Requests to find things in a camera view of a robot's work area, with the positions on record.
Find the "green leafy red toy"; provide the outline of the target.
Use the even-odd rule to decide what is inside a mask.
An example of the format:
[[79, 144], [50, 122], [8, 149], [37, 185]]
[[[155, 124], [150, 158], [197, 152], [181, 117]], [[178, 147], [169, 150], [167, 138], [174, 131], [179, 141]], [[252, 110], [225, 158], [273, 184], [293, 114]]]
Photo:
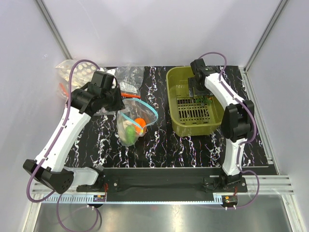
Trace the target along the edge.
[[195, 103], [200, 106], [210, 105], [212, 103], [212, 97], [210, 96], [197, 96]]

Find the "clear blue-zipper bag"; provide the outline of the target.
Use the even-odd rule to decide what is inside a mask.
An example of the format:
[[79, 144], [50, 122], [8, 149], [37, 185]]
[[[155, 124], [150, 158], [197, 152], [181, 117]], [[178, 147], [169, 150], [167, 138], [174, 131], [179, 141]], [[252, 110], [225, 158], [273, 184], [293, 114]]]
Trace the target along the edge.
[[124, 99], [125, 108], [117, 112], [117, 133], [123, 146], [132, 146], [158, 120], [157, 111], [146, 102]]

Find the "orange carrot toy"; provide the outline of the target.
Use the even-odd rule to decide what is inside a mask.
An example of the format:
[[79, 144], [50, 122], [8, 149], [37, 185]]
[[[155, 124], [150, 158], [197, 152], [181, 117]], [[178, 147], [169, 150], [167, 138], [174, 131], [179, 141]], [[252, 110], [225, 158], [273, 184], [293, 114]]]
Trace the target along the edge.
[[135, 130], [140, 133], [141, 132], [141, 129], [144, 128], [146, 126], [146, 122], [143, 118], [136, 118], [134, 120], [139, 126], [137, 125], [134, 125], [135, 126]]

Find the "green vegetable toy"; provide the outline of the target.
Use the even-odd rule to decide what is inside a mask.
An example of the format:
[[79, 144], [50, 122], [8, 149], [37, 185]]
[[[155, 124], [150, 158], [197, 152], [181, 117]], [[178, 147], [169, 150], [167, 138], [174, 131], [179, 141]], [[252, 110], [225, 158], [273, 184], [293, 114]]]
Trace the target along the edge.
[[127, 144], [134, 144], [137, 139], [137, 133], [134, 125], [128, 125], [125, 129], [125, 136]]

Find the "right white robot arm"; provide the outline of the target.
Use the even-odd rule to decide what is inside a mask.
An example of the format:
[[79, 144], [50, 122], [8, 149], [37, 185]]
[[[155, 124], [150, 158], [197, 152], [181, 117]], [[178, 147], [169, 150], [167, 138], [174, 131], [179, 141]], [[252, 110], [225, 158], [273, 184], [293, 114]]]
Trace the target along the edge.
[[225, 159], [214, 189], [221, 188], [228, 192], [241, 182], [244, 147], [257, 132], [254, 104], [240, 97], [222, 78], [217, 68], [192, 65], [191, 69], [194, 75], [191, 86], [199, 91], [211, 92], [224, 108], [221, 132], [226, 139]]

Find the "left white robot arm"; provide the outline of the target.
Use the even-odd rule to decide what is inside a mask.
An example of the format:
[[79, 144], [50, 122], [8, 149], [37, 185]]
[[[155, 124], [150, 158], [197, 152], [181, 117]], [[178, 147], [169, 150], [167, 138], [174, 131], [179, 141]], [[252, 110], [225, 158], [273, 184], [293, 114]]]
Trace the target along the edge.
[[28, 197], [33, 180], [58, 194], [74, 186], [89, 186], [93, 191], [104, 187], [104, 179], [97, 169], [65, 167], [67, 155], [78, 135], [101, 108], [107, 111], [124, 108], [115, 78], [89, 82], [71, 93], [63, 116], [46, 146], [35, 159], [27, 159], [23, 164], [24, 170], [30, 174], [26, 190]]

